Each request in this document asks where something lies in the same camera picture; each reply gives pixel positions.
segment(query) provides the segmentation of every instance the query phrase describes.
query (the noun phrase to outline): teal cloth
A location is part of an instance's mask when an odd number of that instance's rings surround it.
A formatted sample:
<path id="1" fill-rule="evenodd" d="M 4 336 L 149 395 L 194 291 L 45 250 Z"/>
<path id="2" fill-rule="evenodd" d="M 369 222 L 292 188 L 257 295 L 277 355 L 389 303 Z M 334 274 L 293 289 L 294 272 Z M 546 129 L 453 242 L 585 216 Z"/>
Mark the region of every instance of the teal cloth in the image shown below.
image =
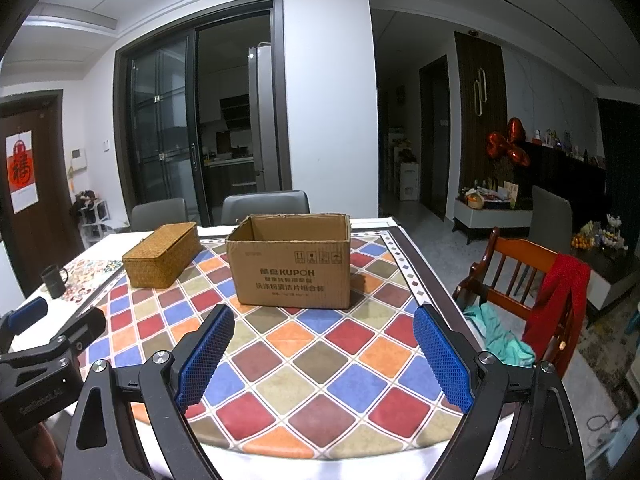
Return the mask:
<path id="1" fill-rule="evenodd" d="M 536 360 L 533 349 L 520 341 L 510 330 L 500 325 L 494 306 L 483 303 L 472 305 L 464 311 L 465 319 L 478 331 L 484 341 L 484 349 L 494 354 L 506 365 L 531 367 Z"/>

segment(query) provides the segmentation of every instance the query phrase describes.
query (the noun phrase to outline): black mug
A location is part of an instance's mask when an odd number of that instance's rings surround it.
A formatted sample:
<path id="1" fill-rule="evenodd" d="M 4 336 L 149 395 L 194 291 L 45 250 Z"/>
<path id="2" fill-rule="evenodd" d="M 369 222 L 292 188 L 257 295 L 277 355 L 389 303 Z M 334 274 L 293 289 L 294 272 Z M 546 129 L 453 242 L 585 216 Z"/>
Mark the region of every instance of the black mug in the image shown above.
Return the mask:
<path id="1" fill-rule="evenodd" d="M 60 272 L 62 272 L 63 270 L 65 271 L 64 282 L 62 281 L 62 277 L 60 276 Z M 69 279 L 69 273 L 66 272 L 65 267 L 59 269 L 57 265 L 50 265 L 42 271 L 40 277 L 42 278 L 42 282 L 47 287 L 52 300 L 59 298 L 65 293 L 66 282 Z"/>

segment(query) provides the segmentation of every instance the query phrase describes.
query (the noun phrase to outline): wicker box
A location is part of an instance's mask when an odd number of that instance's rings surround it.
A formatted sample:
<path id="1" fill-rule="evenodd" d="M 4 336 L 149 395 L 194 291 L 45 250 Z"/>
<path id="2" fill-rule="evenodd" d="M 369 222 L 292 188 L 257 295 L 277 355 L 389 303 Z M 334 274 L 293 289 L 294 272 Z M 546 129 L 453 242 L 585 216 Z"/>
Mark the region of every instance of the wicker box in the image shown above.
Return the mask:
<path id="1" fill-rule="evenodd" d="M 131 286 L 168 288 L 202 250 L 194 222 L 156 229 L 122 257 Z"/>

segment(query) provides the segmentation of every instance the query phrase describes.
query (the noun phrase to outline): screw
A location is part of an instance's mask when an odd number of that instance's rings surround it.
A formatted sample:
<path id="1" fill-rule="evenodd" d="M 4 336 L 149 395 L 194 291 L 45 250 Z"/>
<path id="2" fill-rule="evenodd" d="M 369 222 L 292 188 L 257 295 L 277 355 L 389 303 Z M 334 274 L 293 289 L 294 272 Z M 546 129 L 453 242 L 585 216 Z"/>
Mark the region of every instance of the screw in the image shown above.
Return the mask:
<path id="1" fill-rule="evenodd" d="M 495 363 L 495 355 L 491 352 L 480 352 L 478 358 L 483 365 L 492 365 Z"/>
<path id="2" fill-rule="evenodd" d="M 156 352 L 153 356 L 153 360 L 157 365 L 161 365 L 169 360 L 169 352 L 165 352 L 164 350 Z"/>
<path id="3" fill-rule="evenodd" d="M 98 359 L 92 366 L 91 370 L 94 372 L 101 372 L 107 367 L 107 361 L 104 359 Z"/>
<path id="4" fill-rule="evenodd" d="M 553 363 L 550 363 L 549 361 L 542 361 L 540 363 L 540 369 L 545 374 L 552 374 L 553 372 L 556 371 L 556 367 L 553 365 Z"/>

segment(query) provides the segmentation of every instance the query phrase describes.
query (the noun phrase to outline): red balloon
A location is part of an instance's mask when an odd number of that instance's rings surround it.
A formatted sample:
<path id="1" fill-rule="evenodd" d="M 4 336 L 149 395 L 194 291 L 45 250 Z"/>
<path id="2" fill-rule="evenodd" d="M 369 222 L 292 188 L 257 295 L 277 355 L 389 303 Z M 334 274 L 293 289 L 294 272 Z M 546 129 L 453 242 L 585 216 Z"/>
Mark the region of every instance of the red balloon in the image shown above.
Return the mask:
<path id="1" fill-rule="evenodd" d="M 507 155 L 509 155 L 509 158 L 514 164 L 523 166 L 524 168 L 528 168 L 529 164 L 531 164 L 531 159 L 529 158 L 529 155 L 527 155 L 527 152 L 515 144 L 511 144 L 509 146 Z"/>
<path id="2" fill-rule="evenodd" d="M 519 118 L 512 117 L 511 119 L 509 119 L 507 132 L 510 143 L 515 142 L 516 144 L 518 144 L 525 141 L 524 128 L 522 127 L 522 122 Z"/>
<path id="3" fill-rule="evenodd" d="M 492 132 L 486 136 L 486 154 L 489 158 L 499 158 L 507 152 L 509 143 L 503 135 Z"/>

